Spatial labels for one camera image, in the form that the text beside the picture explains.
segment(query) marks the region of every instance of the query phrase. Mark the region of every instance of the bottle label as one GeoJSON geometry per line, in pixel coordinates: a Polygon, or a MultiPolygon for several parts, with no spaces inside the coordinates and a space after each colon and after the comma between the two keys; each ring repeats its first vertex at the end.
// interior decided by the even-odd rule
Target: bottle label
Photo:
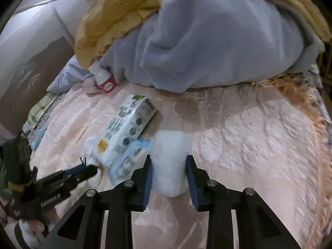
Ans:
{"type": "Polygon", "coordinates": [[[103,84],[99,85],[99,87],[103,89],[107,94],[109,94],[117,87],[117,83],[115,82],[114,77],[110,77],[103,84]]]}

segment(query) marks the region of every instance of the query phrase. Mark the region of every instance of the metal screw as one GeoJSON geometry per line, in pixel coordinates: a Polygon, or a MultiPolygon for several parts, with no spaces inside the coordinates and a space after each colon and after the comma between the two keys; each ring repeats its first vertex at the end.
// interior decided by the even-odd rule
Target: metal screw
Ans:
{"type": "Polygon", "coordinates": [[[252,189],[252,188],[250,188],[250,187],[246,188],[244,191],[245,191],[245,192],[246,192],[246,194],[248,194],[248,195],[253,195],[253,194],[255,194],[255,193],[256,193],[256,191],[255,191],[255,190],[253,190],[253,189],[252,189]]]}
{"type": "Polygon", "coordinates": [[[88,197],[93,197],[95,194],[96,194],[96,191],[93,190],[93,189],[90,189],[90,190],[86,191],[86,195],[88,197]]]}
{"type": "Polygon", "coordinates": [[[132,187],[133,185],[134,185],[134,181],[132,181],[132,180],[127,180],[127,181],[125,181],[125,187],[132,187]]]}
{"type": "Polygon", "coordinates": [[[217,182],[215,181],[215,180],[213,180],[213,179],[210,179],[210,180],[208,180],[207,182],[206,182],[206,184],[208,185],[208,186],[216,186],[217,185],[217,182]]]}

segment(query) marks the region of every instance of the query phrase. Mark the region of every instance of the bottle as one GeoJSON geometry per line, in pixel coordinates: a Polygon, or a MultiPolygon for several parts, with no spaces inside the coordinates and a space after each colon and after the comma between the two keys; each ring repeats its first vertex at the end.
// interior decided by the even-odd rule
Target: bottle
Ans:
{"type": "Polygon", "coordinates": [[[94,63],[89,67],[89,71],[94,74],[97,86],[100,89],[103,89],[107,94],[117,87],[117,83],[115,82],[112,74],[102,68],[98,60],[94,61],[94,63]]]}

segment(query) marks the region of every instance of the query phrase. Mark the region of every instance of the plaid cloth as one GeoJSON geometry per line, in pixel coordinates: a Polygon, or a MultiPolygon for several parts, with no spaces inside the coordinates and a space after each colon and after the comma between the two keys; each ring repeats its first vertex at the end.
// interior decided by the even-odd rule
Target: plaid cloth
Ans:
{"type": "Polygon", "coordinates": [[[49,109],[58,96],[59,94],[48,93],[32,107],[27,120],[32,130],[36,128],[43,114],[49,109]]]}

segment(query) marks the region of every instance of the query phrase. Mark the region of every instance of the mustard yellow fabric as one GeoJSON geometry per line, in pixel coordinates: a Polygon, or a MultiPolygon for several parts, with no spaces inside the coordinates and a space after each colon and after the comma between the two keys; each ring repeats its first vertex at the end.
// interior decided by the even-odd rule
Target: mustard yellow fabric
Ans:
{"type": "MultiPolygon", "coordinates": [[[[102,55],[117,38],[143,23],[157,12],[163,0],[98,0],[81,20],[75,54],[85,69],[102,55]]],[[[292,5],[312,26],[321,40],[331,33],[327,21],[311,0],[282,0],[292,5]]]]}

